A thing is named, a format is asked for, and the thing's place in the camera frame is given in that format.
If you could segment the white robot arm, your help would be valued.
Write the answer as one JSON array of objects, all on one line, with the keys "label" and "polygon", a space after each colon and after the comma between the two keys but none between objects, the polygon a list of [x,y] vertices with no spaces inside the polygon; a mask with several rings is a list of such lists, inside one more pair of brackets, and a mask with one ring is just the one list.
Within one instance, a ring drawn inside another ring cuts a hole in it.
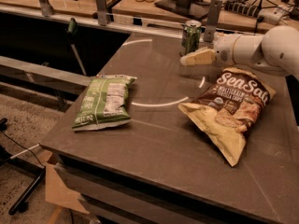
[{"label": "white robot arm", "polygon": [[212,48],[203,47],[180,62],[184,66],[246,65],[273,75],[292,75],[299,80],[299,31],[291,26],[276,26],[264,35],[217,34]]}]

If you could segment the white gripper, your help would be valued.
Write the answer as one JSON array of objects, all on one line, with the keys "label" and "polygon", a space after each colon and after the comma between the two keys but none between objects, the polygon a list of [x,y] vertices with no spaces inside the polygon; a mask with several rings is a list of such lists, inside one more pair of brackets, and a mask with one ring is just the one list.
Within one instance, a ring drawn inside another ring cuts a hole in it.
[{"label": "white gripper", "polygon": [[236,65],[234,58],[235,44],[239,38],[240,35],[219,36],[214,42],[214,50],[209,47],[201,47],[195,52],[181,57],[180,62],[184,66],[193,66],[212,64],[217,60],[222,65]]}]

